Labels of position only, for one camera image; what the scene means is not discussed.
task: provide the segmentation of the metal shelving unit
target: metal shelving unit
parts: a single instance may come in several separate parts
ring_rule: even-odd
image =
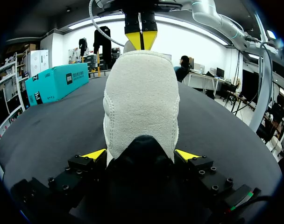
[[[24,77],[22,79],[18,79],[18,71],[17,69],[18,68],[21,68],[21,67],[25,67],[25,72],[27,72],[27,60],[24,60],[25,63],[23,64],[20,64],[18,65],[17,64],[17,61],[18,59],[20,58],[23,58],[23,57],[26,57],[27,56],[27,50],[21,54],[17,54],[16,58],[15,58],[15,61],[11,62],[11,63],[8,63],[8,64],[5,64],[3,65],[2,67],[0,67],[0,73],[3,72],[3,71],[6,71],[8,69],[11,68],[11,74],[8,74],[7,76],[3,77],[1,80],[0,80],[0,91],[3,90],[4,92],[4,99],[5,99],[5,103],[6,103],[6,107],[7,107],[7,111],[8,111],[8,114],[9,116],[0,124],[0,130],[4,127],[4,125],[6,123],[8,123],[8,120],[14,116],[15,113],[18,112],[19,109],[21,109],[23,112],[25,111],[25,106],[24,106],[24,103],[23,103],[23,100],[22,100],[22,97],[21,97],[21,87],[20,87],[20,83],[23,82],[23,81],[26,81],[28,79],[28,77]],[[11,97],[10,99],[6,99],[6,94],[5,94],[5,82],[9,79],[12,79],[15,77],[15,85],[16,85],[16,88],[17,88],[17,93]],[[18,95],[18,98],[19,98],[19,101],[20,101],[20,105],[15,108],[12,112],[9,111],[9,108],[8,108],[8,102],[9,100],[11,100],[12,98],[16,97]]]

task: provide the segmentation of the woman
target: woman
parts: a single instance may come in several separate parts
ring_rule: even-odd
[[[188,56],[186,56],[186,55],[182,56],[181,59],[180,59],[180,62],[179,62],[181,67],[179,67],[179,66],[174,67],[174,71],[177,72],[177,70],[180,69],[180,68],[188,70],[189,69],[189,61],[190,61],[190,59],[189,59]]]
[[[182,82],[186,75],[189,74],[189,61],[189,57],[184,55],[179,62],[181,67],[174,67],[176,78],[179,82]]]

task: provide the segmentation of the yellow pole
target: yellow pole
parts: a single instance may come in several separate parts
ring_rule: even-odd
[[[100,67],[99,67],[99,50],[97,52],[97,70],[98,70],[98,74],[99,74],[99,77],[100,77]]]

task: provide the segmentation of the ceiling light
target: ceiling light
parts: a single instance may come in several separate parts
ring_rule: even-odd
[[[103,21],[107,21],[107,20],[116,20],[116,19],[124,19],[124,14],[104,16],[104,17],[101,17],[101,18],[96,18],[96,19],[94,19],[94,21],[95,22],[103,22]],[[76,29],[76,28],[79,28],[79,27],[82,27],[82,26],[85,26],[85,25],[88,25],[88,24],[91,24],[91,23],[92,23],[91,20],[86,20],[86,21],[83,21],[83,22],[79,22],[75,25],[72,25],[68,28],[69,29]]]
[[[182,27],[187,27],[189,29],[192,29],[194,31],[197,31],[199,33],[202,33],[212,39],[214,39],[215,41],[219,42],[220,44],[222,45],[228,45],[228,43],[226,43],[224,40],[222,40],[221,38],[217,37],[216,35],[204,30],[203,28],[200,28],[200,27],[197,27],[195,25],[192,25],[190,23],[187,23],[187,22],[182,22],[182,21],[179,21],[179,20],[175,20],[175,19],[170,19],[170,18],[167,18],[167,17],[162,17],[162,16],[155,16],[155,19],[157,22],[168,22],[168,23],[171,23],[173,25],[180,25]]]
[[[252,58],[255,58],[255,59],[259,59],[259,56],[257,56],[257,55],[249,54],[249,57],[252,57]]]
[[[267,32],[268,32],[270,38],[276,39],[276,36],[275,36],[275,34],[272,31],[267,30]]]

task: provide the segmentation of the white suede shoe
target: white suede shoe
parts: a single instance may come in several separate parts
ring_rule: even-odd
[[[123,54],[106,82],[103,106],[107,164],[140,135],[152,135],[174,161],[178,82],[171,61],[152,51]]]

